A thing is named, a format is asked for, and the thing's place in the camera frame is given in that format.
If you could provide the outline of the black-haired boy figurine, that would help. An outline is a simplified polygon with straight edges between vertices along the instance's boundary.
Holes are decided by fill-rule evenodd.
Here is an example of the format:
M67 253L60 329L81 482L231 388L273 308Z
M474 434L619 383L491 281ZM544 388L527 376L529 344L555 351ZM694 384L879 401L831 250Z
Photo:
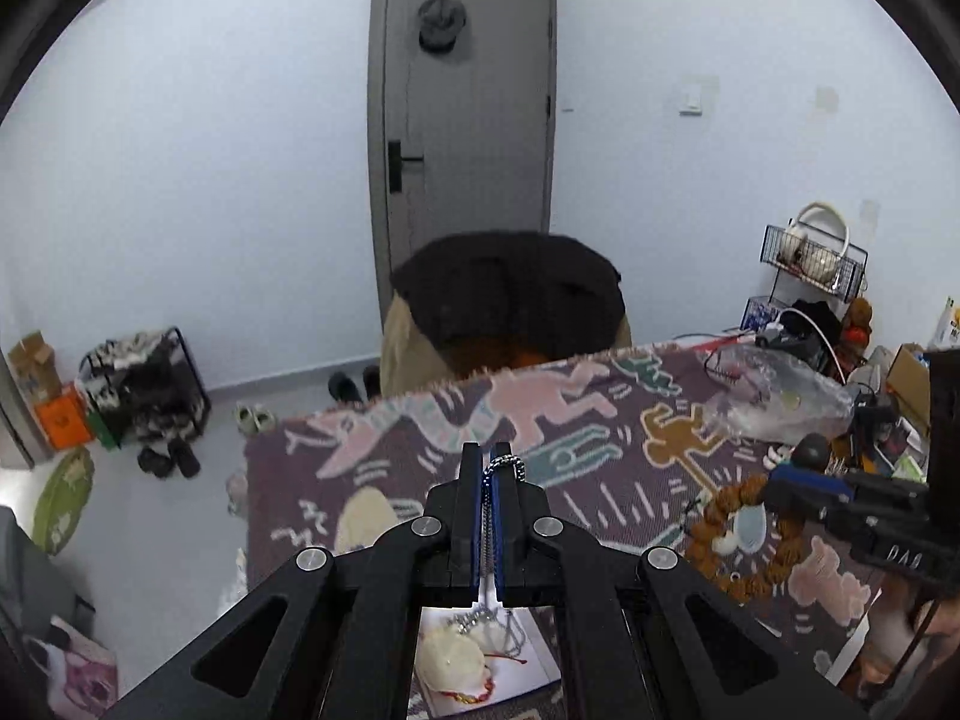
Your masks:
M832 444L822 434L810 433L794 447L778 445L766 450L763 466L773 470L779 465L793 465L811 472L825 473L832 461Z

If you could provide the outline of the black open gift box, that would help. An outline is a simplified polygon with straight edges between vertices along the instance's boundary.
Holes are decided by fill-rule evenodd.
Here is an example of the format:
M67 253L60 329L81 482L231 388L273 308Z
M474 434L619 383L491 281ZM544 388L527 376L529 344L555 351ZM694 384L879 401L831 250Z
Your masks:
M529 608L487 600L421 610L409 718L493 718L509 702L562 681L540 621Z

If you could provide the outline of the clear plastic bag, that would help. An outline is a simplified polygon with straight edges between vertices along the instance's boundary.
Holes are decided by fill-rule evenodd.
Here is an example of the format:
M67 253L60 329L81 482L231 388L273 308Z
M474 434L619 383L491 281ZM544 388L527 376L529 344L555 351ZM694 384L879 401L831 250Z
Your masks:
M836 439L853 422L854 395L784 351L729 344L703 367L721 387L703 406L704 422L727 437L796 445L809 434Z

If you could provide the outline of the purple patterned woven blanket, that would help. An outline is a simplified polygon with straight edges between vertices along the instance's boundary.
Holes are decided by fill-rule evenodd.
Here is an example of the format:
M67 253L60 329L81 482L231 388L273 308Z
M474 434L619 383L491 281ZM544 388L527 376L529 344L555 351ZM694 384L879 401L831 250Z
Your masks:
M247 588L301 548L351 553L423 514L428 491L457 476L464 442L485 452L509 442L551 511L605 546L685 551L685 523L721 489L758 478L766 452L704 422L719 392L705 359L693 349L622 349L285 419L245 447ZM770 596L750 596L745 611L827 674L871 606L878 574L812 523L789 553L789 528L760 504L729 515L726 530L736 546L716 557L718 577L782 580ZM566 718L560 683L493 718Z

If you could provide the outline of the white handbag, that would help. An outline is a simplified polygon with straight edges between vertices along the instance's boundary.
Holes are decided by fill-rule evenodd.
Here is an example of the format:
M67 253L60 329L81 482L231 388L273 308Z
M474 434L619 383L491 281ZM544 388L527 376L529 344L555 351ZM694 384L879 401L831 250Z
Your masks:
M816 211L832 216L841 227L843 245L838 250L828 249L825 244L816 244L809 236L809 232L805 231L805 218ZM803 277L809 278L814 283L830 288L838 277L841 264L850 249L850 242L850 227L844 216L829 203L811 202L803 206L782 231L778 260L782 265L799 270Z

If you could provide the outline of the green round floor mat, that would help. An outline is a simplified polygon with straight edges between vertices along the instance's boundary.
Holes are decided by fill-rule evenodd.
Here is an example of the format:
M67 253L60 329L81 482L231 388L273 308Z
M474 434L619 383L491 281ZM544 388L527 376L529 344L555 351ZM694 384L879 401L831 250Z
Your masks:
M67 452L36 502L31 538L49 556L57 556L76 532L93 491L94 463L83 445Z

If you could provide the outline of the black shoe rack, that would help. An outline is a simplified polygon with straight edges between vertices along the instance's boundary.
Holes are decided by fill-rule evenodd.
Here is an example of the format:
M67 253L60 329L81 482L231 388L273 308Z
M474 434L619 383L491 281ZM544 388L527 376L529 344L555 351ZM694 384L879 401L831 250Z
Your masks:
M103 341L80 362L75 385L88 426L107 450L195 439L210 413L210 398L178 327Z

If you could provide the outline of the orange paper bag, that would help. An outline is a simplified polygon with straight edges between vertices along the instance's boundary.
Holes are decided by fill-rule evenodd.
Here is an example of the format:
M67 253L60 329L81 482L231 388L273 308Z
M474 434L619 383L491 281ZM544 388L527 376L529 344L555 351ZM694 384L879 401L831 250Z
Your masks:
M53 450L67 450L89 444L93 433L86 422L82 397L73 385L65 387L55 398L37 403L34 414Z

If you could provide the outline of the black jacket on chair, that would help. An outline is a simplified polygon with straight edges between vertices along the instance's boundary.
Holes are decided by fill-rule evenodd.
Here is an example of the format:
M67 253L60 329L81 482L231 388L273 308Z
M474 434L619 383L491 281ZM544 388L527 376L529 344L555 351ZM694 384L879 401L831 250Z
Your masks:
M545 232L454 234L421 247L391 275L433 338L454 338L470 309L529 301L596 321L610 330L626 312L622 277L604 255L568 236Z

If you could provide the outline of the cardboard box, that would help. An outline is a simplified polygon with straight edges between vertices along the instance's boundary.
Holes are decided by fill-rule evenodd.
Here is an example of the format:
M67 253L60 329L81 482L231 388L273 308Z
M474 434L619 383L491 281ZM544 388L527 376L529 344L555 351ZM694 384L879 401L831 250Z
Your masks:
M29 403L46 403L62 392L62 381L55 367L55 351L43 333L32 332L8 351L8 364L21 394Z

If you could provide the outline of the grey door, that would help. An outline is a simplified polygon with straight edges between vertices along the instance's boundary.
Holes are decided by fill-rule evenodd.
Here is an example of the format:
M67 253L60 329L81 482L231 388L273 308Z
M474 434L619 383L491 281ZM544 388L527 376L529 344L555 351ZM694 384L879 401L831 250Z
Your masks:
M368 174L377 299L392 272L451 234L547 231L556 112L556 0L460 0L467 24L446 55L418 45L425 0L371 0ZM404 192L387 190L400 140Z

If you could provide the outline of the grey cap on door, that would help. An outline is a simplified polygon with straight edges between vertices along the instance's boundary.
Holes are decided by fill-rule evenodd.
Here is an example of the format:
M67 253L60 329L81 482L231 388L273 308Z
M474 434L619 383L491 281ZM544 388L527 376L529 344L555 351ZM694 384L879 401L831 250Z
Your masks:
M467 24L460 0L425 0L416 10L418 45L428 54L446 55L455 48Z

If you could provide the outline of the white wall switch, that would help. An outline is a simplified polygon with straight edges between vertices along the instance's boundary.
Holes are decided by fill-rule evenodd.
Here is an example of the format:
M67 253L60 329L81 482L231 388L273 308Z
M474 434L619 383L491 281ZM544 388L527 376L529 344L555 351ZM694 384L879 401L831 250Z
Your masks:
M688 83L682 89L679 112L685 117L700 117L703 114L703 86L700 83Z

